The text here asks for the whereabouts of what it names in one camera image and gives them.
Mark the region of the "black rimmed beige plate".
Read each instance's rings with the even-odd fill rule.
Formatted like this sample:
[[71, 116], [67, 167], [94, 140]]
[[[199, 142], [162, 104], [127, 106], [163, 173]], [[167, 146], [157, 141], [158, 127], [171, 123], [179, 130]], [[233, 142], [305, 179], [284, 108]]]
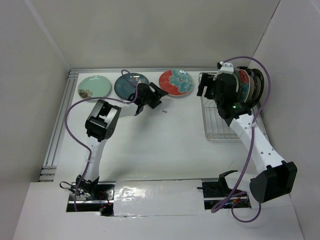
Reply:
[[250, 79], [250, 91], [247, 103], [250, 108], [253, 108], [258, 98], [261, 84], [258, 81], [256, 73], [252, 69], [247, 68], [246, 72], [248, 73]]
[[253, 68], [252, 71], [255, 73], [257, 87], [253, 95], [252, 107], [254, 107], [259, 101], [264, 91], [265, 80], [262, 72], [259, 69]]

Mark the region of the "black rimmed beige plate back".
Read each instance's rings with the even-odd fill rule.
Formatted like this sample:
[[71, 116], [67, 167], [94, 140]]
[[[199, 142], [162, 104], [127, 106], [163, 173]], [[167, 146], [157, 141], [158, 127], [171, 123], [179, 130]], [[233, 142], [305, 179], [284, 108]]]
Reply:
[[250, 108], [253, 108], [258, 98], [261, 84], [258, 81], [256, 73], [252, 69], [247, 68], [246, 72], [248, 73], [250, 79], [250, 91], [247, 103]]

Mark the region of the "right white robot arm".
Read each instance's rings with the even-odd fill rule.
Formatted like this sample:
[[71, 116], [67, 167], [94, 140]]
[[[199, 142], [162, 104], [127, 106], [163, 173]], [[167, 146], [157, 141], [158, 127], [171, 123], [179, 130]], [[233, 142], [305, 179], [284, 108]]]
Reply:
[[235, 70], [233, 73], [201, 72], [197, 96], [213, 102], [218, 118], [237, 135], [248, 150], [257, 176], [230, 170], [219, 175], [220, 194], [231, 197], [238, 191], [249, 192], [260, 204], [289, 194], [298, 172], [272, 147], [257, 124], [253, 113], [264, 91], [265, 81], [258, 69]]

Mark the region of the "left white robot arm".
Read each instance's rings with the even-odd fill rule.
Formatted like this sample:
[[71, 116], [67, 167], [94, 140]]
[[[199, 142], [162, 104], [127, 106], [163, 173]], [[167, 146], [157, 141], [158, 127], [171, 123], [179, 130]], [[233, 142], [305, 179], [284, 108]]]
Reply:
[[76, 188], [88, 200], [99, 193], [99, 168], [107, 140], [115, 132], [119, 118], [139, 115], [144, 106], [152, 109], [162, 103], [161, 98], [169, 93], [154, 83], [138, 83], [134, 93], [126, 101], [113, 105], [105, 99], [99, 99], [85, 121], [87, 135], [87, 153], [85, 166], [76, 178]]

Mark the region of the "black rimmed beige plate front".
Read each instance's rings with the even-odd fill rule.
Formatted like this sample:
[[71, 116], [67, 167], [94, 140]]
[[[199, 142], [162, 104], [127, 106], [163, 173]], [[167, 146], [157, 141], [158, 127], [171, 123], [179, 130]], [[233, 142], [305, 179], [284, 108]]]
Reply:
[[259, 69], [253, 68], [252, 71], [255, 73], [257, 87], [253, 95], [252, 107], [254, 107], [259, 101], [264, 91], [265, 80], [262, 72]]

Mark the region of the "mint green flower plate front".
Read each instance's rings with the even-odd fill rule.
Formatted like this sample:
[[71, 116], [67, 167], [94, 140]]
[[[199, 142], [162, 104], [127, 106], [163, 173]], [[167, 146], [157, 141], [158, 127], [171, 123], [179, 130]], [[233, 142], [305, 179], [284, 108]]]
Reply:
[[234, 70], [233, 73], [232, 73], [232, 75], [234, 76], [234, 78], [235, 78], [235, 80], [236, 80], [236, 90], [235, 90], [236, 93], [237, 93], [236, 99], [237, 99], [238, 101], [240, 101], [240, 100], [241, 100], [241, 96], [242, 96], [241, 76], [240, 76], [240, 74], [238, 73], [237, 70]]

